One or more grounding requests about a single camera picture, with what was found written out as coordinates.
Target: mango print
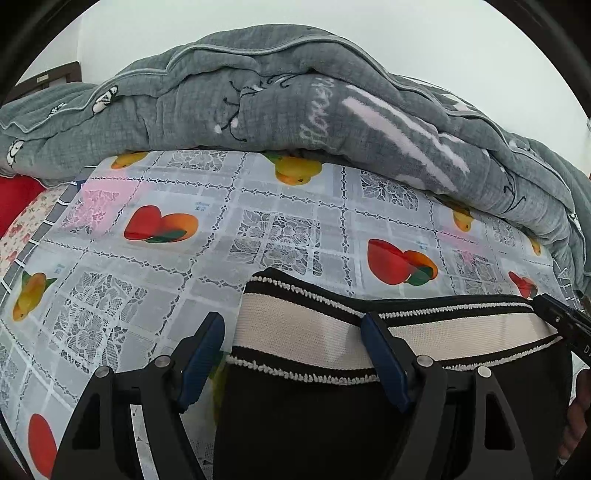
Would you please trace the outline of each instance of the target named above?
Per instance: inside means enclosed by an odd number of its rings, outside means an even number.
[[[148,152],[137,152],[127,153],[125,155],[119,155],[115,161],[111,164],[113,170],[120,170],[125,167],[129,167],[140,160],[143,160],[148,155]]]
[[[145,205],[135,211],[123,236],[127,240],[149,244],[169,244],[192,237],[198,227],[199,221],[193,215],[170,213],[162,216],[155,205]]]
[[[386,240],[375,238],[368,242],[368,265],[388,285],[408,283],[419,287],[437,278],[438,273],[437,265],[421,252],[402,252]]]
[[[532,299],[538,294],[538,287],[534,281],[527,277],[520,277],[514,272],[509,272],[509,278],[519,289],[519,293],[525,299]]]
[[[532,237],[528,237],[528,239],[530,239],[531,248],[534,249],[534,253],[539,257],[542,254],[542,246]]]
[[[286,185],[305,185],[322,171],[322,163],[306,158],[266,155],[275,164],[275,178]]]
[[[33,465],[45,478],[51,478],[53,464],[56,461],[57,446],[47,420],[34,413],[29,420],[28,447]]]
[[[453,222],[462,232],[469,232],[472,228],[474,217],[470,210],[460,203],[454,202],[450,199],[440,199],[442,204],[452,210]]]
[[[12,319],[15,322],[24,320],[41,303],[43,294],[56,280],[57,278],[47,279],[44,273],[29,275],[23,271],[21,293],[12,309]]]

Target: human hand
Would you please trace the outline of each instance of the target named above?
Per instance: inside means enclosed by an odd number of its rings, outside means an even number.
[[[587,430],[585,412],[591,406],[591,371],[581,370],[577,375],[576,398],[567,410],[567,426],[564,428],[562,445],[558,449],[558,456],[567,460],[574,452],[581,438]]]

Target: blue gripper pad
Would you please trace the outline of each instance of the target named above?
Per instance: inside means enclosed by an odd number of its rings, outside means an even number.
[[[200,335],[202,328],[206,329],[203,338],[183,371],[183,389],[177,401],[183,411],[199,399],[226,332],[223,317],[218,312],[207,315],[195,336]]]
[[[385,324],[380,329],[376,322],[382,322],[382,320],[374,319],[369,313],[361,319],[361,339],[388,400],[401,413],[405,413],[411,405],[411,399],[408,396],[408,379],[385,337],[390,335],[390,332]]]

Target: yellow pear print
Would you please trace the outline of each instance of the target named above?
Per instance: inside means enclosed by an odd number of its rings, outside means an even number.
[[[266,155],[275,164],[275,178],[286,185],[305,185],[322,171],[322,163],[306,158]]]
[[[453,222],[462,232],[469,232],[472,228],[474,218],[467,208],[453,211]]]
[[[56,280],[56,278],[48,280],[44,273],[29,275],[23,271],[22,289],[17,302],[14,304],[12,319],[15,322],[24,320],[41,303],[43,294]]]
[[[450,208],[453,212],[453,222],[462,232],[469,232],[472,228],[472,222],[474,221],[474,217],[470,213],[468,208],[460,203],[455,202],[452,199],[448,198],[440,198],[439,200],[444,204],[446,207]]]
[[[125,167],[129,167],[140,160],[143,160],[148,155],[148,152],[136,152],[128,153],[125,155],[119,155],[115,161],[111,164],[113,170],[120,170]]]
[[[534,253],[539,257],[542,254],[542,246],[534,240],[532,237],[528,237],[530,239],[531,247],[534,249]]]

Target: metal screw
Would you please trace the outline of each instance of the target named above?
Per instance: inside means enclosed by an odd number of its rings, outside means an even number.
[[[492,375],[491,369],[488,367],[484,367],[484,366],[478,367],[477,372],[478,372],[478,375],[480,375],[481,377],[484,377],[484,378],[490,378],[490,376]]]
[[[433,358],[428,355],[419,355],[417,357],[417,363],[421,365],[421,367],[429,368],[433,365]]]
[[[95,375],[98,378],[105,378],[107,375],[109,375],[110,370],[111,369],[109,367],[107,367],[106,365],[103,365],[102,367],[99,367],[96,369]]]
[[[168,355],[160,355],[156,360],[154,360],[154,365],[158,368],[164,368],[170,365],[170,357]]]

